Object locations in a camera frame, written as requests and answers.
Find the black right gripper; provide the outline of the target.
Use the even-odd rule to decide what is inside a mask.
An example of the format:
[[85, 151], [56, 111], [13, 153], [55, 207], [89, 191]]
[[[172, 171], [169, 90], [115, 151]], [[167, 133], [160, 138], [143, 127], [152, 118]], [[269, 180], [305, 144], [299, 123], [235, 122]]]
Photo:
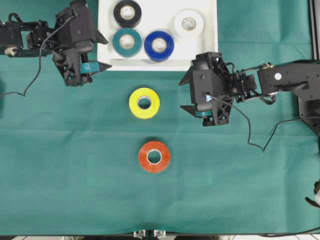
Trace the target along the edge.
[[[180, 108], [195, 118], [202, 119], [204, 127], [226, 125], [229, 123], [229, 117], [233, 102], [244, 102], [250, 98], [256, 97], [255, 92], [257, 83], [254, 75], [247, 75], [241, 72], [230, 72], [228, 66], [231, 62], [222, 62], [219, 64], [222, 70], [223, 90], [218, 96], [209, 96], [207, 99], [211, 103], [211, 109], [208, 111], [198, 111], [195, 105], [181, 105]], [[189, 69], [178, 83], [178, 86], [189, 84], [192, 80], [193, 70]]]

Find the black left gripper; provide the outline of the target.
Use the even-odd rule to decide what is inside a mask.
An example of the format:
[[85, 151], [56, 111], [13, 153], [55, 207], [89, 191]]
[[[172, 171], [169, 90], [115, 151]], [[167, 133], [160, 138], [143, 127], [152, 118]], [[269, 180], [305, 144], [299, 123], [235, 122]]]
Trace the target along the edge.
[[[64, 48], [59, 45], [57, 33], [61, 26], [49, 27], [47, 21], [38, 20], [26, 22], [24, 30], [29, 34], [26, 37], [27, 51], [26, 57], [46, 57], [52, 55], [52, 61], [62, 76], [66, 86], [79, 87], [92, 82], [91, 75], [106, 71], [112, 65], [89, 61], [88, 53], [79, 53], [75, 48]], [[103, 34], [95, 29], [93, 31], [92, 42], [95, 44], [107, 45], [109, 42]]]

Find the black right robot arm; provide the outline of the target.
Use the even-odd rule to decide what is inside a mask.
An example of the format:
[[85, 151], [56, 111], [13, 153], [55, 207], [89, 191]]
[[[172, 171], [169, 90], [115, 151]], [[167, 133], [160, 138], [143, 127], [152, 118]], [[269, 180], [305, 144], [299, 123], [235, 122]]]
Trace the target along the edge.
[[305, 102], [320, 99], [318, 60], [267, 62], [242, 70], [229, 69], [230, 65], [220, 52], [201, 53], [179, 82], [189, 86], [191, 98], [191, 104], [181, 109], [202, 119], [205, 127], [228, 124], [234, 102], [260, 99], [272, 105], [280, 92], [292, 92]]

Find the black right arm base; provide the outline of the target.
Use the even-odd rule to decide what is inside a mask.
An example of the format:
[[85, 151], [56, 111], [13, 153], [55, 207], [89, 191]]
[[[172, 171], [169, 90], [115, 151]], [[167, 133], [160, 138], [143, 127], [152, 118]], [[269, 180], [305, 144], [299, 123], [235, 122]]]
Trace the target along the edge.
[[302, 121], [320, 137], [320, 99], [303, 100], [299, 97], [298, 113]]

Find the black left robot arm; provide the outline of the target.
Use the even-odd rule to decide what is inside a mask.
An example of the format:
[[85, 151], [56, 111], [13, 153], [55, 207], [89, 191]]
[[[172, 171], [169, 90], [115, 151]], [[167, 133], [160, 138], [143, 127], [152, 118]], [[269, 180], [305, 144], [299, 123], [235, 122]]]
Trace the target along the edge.
[[84, 0], [72, 1], [55, 16], [55, 26], [47, 21], [24, 22], [11, 13], [0, 24], [0, 53], [9, 58], [35, 58], [52, 55], [66, 86], [91, 83], [92, 75], [111, 68], [110, 64], [90, 61], [94, 44], [108, 44], [94, 24]]

